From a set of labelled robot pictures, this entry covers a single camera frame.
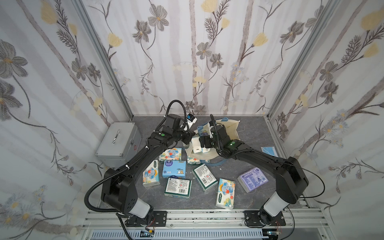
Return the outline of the white blue tissue pack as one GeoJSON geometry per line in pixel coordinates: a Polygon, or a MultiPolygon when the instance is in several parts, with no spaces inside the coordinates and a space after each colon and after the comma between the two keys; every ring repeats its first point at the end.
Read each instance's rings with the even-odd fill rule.
{"type": "Polygon", "coordinates": [[[192,137],[191,145],[193,147],[193,153],[195,153],[195,154],[197,154],[197,153],[208,153],[211,150],[211,149],[207,149],[205,147],[201,147],[200,137],[198,135],[192,137]]]}

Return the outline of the cream canvas tote bag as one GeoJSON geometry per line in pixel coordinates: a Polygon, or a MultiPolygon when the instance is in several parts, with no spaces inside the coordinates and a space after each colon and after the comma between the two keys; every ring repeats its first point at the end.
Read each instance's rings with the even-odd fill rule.
{"type": "MultiPolygon", "coordinates": [[[[208,153],[193,153],[193,147],[191,145],[191,142],[189,145],[184,145],[187,157],[193,157],[200,159],[201,161],[210,161],[216,157],[219,156],[220,151],[224,151],[224,147],[231,143],[233,140],[239,140],[239,135],[237,132],[237,128],[239,126],[240,121],[238,120],[231,120],[228,118],[221,118],[216,120],[216,125],[212,126],[212,122],[210,122],[211,125],[211,131],[216,132],[217,135],[220,135],[222,138],[222,148],[215,149],[211,148],[211,150],[208,153]]],[[[199,136],[198,130],[195,131],[195,136],[199,136]]]]}

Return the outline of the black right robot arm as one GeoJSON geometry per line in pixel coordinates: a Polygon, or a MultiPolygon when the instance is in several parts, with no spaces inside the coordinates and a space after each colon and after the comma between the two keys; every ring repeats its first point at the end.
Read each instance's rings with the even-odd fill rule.
{"type": "Polygon", "coordinates": [[[295,204],[306,188],[309,180],[305,171],[296,158],[287,159],[275,157],[256,150],[245,142],[231,139],[226,127],[215,120],[211,114],[209,135],[202,143],[204,147],[213,147],[217,154],[224,159],[234,159],[251,164],[275,178],[276,191],[259,210],[260,222],[270,225],[288,205],[295,204]]]}

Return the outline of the elephant tissue pack left upright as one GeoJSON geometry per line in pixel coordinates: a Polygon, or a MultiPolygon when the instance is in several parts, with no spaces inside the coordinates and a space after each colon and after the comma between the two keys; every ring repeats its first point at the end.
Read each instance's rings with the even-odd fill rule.
{"type": "Polygon", "coordinates": [[[143,172],[143,186],[145,188],[160,185],[159,161],[153,160],[143,172]]]}

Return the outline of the blue tissue pack centre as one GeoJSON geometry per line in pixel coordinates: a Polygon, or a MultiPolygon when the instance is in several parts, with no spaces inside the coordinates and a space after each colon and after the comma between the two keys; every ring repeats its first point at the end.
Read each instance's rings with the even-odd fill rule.
{"type": "Polygon", "coordinates": [[[164,162],[162,177],[185,179],[186,178],[186,161],[168,160],[164,162]]]}

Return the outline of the aluminium mounting rail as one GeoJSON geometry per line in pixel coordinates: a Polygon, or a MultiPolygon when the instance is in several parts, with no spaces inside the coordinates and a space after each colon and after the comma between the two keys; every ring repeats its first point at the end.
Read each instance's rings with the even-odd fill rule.
{"type": "MultiPolygon", "coordinates": [[[[207,229],[207,228],[240,228],[244,229],[245,223],[251,222],[252,217],[244,213],[244,209],[233,211],[224,209],[204,210],[165,210],[166,214],[155,214],[150,227],[157,229],[207,229]]],[[[273,223],[283,230],[291,228],[329,228],[320,209],[291,209],[287,208],[277,216],[273,223]]],[[[118,229],[121,224],[114,213],[96,213],[89,211],[82,229],[118,229]]]]}

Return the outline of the purple tissue pack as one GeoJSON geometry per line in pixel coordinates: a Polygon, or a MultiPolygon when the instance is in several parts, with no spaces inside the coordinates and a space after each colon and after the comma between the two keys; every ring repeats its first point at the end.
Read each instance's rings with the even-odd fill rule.
{"type": "Polygon", "coordinates": [[[238,181],[246,193],[250,193],[269,182],[267,177],[259,168],[253,168],[241,174],[238,177],[238,181]]]}

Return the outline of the elephant tissue pack front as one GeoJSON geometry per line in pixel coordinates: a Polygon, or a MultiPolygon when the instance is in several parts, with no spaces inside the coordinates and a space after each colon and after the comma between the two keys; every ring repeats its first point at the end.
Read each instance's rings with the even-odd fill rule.
{"type": "Polygon", "coordinates": [[[215,206],[222,209],[233,210],[235,203],[236,183],[234,181],[220,179],[215,206]]]}

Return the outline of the blue face mask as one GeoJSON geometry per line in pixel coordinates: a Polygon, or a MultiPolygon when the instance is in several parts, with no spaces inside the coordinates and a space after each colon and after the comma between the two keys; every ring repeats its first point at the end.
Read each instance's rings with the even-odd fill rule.
{"type": "Polygon", "coordinates": [[[268,155],[271,155],[274,157],[278,157],[278,153],[277,153],[275,147],[261,147],[261,150],[265,154],[268,154],[268,155]]]}

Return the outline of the green barcode tissue pack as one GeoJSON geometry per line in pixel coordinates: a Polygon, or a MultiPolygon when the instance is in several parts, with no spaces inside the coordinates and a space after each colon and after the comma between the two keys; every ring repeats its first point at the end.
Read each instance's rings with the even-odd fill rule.
{"type": "Polygon", "coordinates": [[[169,178],[164,194],[168,197],[189,199],[191,186],[191,180],[169,178]]]}
{"type": "Polygon", "coordinates": [[[204,192],[212,189],[219,183],[216,177],[205,164],[193,169],[192,173],[198,180],[198,183],[200,184],[204,192]]]}

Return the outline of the green barcode tissue pack centre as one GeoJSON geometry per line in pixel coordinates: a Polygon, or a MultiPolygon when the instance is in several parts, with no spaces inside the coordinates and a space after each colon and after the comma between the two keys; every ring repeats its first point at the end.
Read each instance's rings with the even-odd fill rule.
{"type": "Polygon", "coordinates": [[[198,180],[198,183],[200,184],[204,192],[212,189],[219,183],[216,177],[205,164],[193,169],[192,173],[198,180]]]}

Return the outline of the elephant tissue pack far left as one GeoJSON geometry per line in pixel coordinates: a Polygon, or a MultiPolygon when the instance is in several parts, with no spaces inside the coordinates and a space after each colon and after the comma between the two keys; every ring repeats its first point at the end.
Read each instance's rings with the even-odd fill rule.
{"type": "Polygon", "coordinates": [[[182,148],[172,148],[164,151],[160,156],[159,156],[159,161],[160,162],[165,162],[165,161],[180,161],[182,159],[182,148]]]}

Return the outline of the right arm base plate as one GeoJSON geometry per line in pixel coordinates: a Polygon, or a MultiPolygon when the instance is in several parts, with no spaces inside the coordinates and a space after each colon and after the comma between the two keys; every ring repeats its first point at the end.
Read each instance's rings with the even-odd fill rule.
{"type": "Polygon", "coordinates": [[[286,226],[286,221],[282,212],[275,217],[269,217],[266,214],[260,214],[258,210],[244,211],[245,224],[248,227],[278,227],[286,226]]]}

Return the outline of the grey metal box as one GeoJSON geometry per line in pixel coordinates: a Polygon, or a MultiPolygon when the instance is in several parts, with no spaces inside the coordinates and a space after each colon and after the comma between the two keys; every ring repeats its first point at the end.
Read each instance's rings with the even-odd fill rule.
{"type": "Polygon", "coordinates": [[[137,153],[142,135],[135,123],[111,124],[95,156],[110,168],[128,163],[137,153]]]}

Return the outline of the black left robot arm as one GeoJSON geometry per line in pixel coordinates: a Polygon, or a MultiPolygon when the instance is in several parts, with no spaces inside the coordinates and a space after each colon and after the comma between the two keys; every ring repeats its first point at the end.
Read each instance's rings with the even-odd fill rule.
{"type": "Polygon", "coordinates": [[[187,144],[195,135],[188,125],[188,115],[185,105],[179,100],[173,100],[168,105],[163,120],[146,140],[142,148],[128,163],[116,170],[109,169],[104,178],[94,184],[85,193],[85,206],[98,213],[116,213],[118,217],[135,216],[149,223],[153,219],[153,207],[138,197],[136,182],[150,165],[173,144],[187,144]],[[91,193],[102,187],[101,200],[111,206],[102,209],[90,203],[91,193]]]}

